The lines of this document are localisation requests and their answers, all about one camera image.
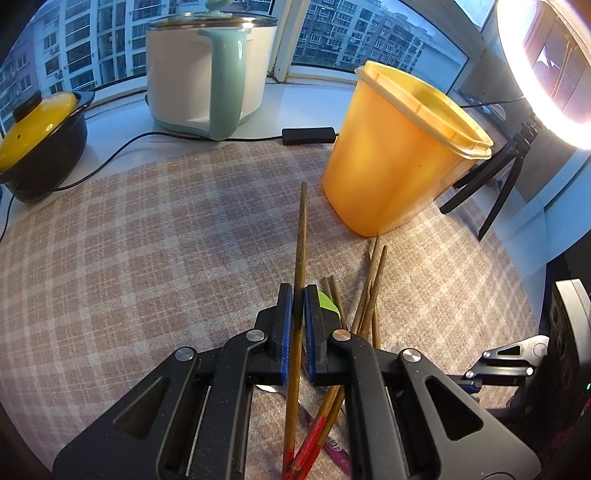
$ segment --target black power cord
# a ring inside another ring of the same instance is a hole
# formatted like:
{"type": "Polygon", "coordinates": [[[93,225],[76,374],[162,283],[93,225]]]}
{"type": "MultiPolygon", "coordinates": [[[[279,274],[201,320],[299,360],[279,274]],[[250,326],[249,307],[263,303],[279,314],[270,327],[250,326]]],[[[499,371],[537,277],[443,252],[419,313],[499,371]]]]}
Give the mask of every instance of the black power cord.
{"type": "MultiPolygon", "coordinates": [[[[89,178],[96,175],[103,168],[105,168],[129,144],[132,144],[133,142],[135,142],[136,140],[139,140],[142,137],[148,137],[150,135],[160,135],[162,137],[172,137],[172,138],[179,138],[181,140],[193,140],[193,141],[201,141],[201,142],[213,141],[213,140],[210,140],[209,138],[196,137],[196,136],[192,136],[192,135],[179,135],[179,134],[173,134],[173,133],[169,133],[169,132],[144,132],[143,134],[139,134],[136,137],[133,137],[131,140],[125,142],[121,147],[119,147],[115,151],[115,153],[113,153],[109,158],[107,158],[107,160],[105,160],[96,170],[91,171],[88,175],[82,177],[80,180],[77,180],[74,183],[70,183],[69,185],[66,185],[64,187],[58,187],[55,189],[27,189],[27,190],[29,192],[63,192],[64,190],[69,190],[74,187],[77,187],[81,183],[84,183],[86,180],[88,180],[89,178]]],[[[280,138],[282,138],[282,135],[278,135],[276,137],[264,137],[264,138],[228,138],[227,141],[229,141],[229,142],[264,142],[264,141],[269,141],[269,140],[279,140],[280,138]]],[[[4,224],[4,230],[2,231],[2,235],[0,235],[0,242],[2,242],[2,239],[4,238],[4,235],[6,234],[6,230],[8,228],[8,219],[10,217],[10,207],[12,206],[13,201],[14,201],[14,194],[12,195],[12,198],[10,199],[10,202],[8,203],[8,210],[6,212],[6,223],[4,224]]]]}
{"type": "Polygon", "coordinates": [[[497,104],[502,104],[502,103],[513,103],[513,102],[519,102],[519,100],[523,100],[524,98],[525,98],[524,96],[520,96],[519,98],[516,98],[514,100],[502,100],[500,102],[475,103],[474,105],[460,105],[460,108],[477,108],[480,106],[497,105],[497,104]]]}

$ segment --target white rice cooker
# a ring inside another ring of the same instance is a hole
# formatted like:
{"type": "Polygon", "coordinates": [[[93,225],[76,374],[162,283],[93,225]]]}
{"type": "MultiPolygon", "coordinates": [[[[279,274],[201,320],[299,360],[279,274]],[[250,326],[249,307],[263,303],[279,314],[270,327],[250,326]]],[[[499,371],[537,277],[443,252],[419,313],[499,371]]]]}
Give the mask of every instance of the white rice cooker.
{"type": "Polygon", "coordinates": [[[172,15],[151,23],[147,101],[156,123],[212,140],[229,138],[261,106],[276,29],[277,19],[244,12],[172,15]]]}

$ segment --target metal screw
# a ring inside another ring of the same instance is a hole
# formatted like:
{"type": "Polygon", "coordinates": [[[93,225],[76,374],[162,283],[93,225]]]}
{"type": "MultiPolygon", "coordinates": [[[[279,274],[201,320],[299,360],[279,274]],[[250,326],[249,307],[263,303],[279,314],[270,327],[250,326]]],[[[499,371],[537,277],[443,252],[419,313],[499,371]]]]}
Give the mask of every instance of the metal screw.
{"type": "Polygon", "coordinates": [[[188,346],[184,346],[182,348],[179,348],[175,353],[174,353],[174,357],[179,361],[179,362],[186,362],[188,360],[191,360],[193,358],[193,349],[189,348],[188,346]]]}
{"type": "Polygon", "coordinates": [[[347,340],[351,340],[351,332],[340,328],[333,332],[333,338],[337,342],[346,342],[347,340]]]}
{"type": "Polygon", "coordinates": [[[246,333],[246,338],[251,342],[260,342],[261,340],[265,339],[265,332],[255,328],[254,330],[249,330],[246,333]]]}
{"type": "Polygon", "coordinates": [[[421,359],[421,352],[414,348],[407,348],[402,351],[402,358],[409,363],[415,364],[421,359]]]}

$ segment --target lid knob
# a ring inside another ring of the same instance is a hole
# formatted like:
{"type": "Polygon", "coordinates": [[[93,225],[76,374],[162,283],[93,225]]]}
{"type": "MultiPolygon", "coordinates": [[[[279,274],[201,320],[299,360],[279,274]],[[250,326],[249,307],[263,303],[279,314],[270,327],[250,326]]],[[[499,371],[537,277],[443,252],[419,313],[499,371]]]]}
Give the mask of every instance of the lid knob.
{"type": "Polygon", "coordinates": [[[12,112],[15,122],[20,122],[33,109],[41,103],[41,92],[33,90],[32,92],[25,92],[18,98],[18,105],[12,112]]]}

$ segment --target windowsill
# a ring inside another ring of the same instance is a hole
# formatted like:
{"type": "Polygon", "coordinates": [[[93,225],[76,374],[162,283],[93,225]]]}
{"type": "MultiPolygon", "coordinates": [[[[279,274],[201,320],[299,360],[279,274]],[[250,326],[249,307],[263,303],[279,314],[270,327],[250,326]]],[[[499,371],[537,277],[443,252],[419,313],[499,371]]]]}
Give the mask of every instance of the windowsill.
{"type": "MultiPolygon", "coordinates": [[[[274,83],[270,79],[265,85],[261,107],[248,122],[238,126],[233,137],[256,140],[280,136],[283,128],[301,127],[333,127],[338,132],[353,95],[353,87],[340,82],[309,81],[316,84],[282,84],[274,83]]],[[[155,125],[150,115],[144,100],[145,90],[146,77],[143,76],[96,92],[95,101],[86,112],[86,149],[78,166],[64,185],[96,169],[122,144],[136,135],[147,131],[164,131],[155,125]]],[[[142,138],[123,150],[93,179],[108,177],[190,152],[205,152],[226,143],[228,142],[194,142],[156,136],[142,138]]],[[[52,193],[35,204],[15,200],[11,208],[9,225],[26,218],[64,193],[52,193]]],[[[10,198],[10,192],[4,188],[0,202],[0,221],[6,218],[10,198]]]]}

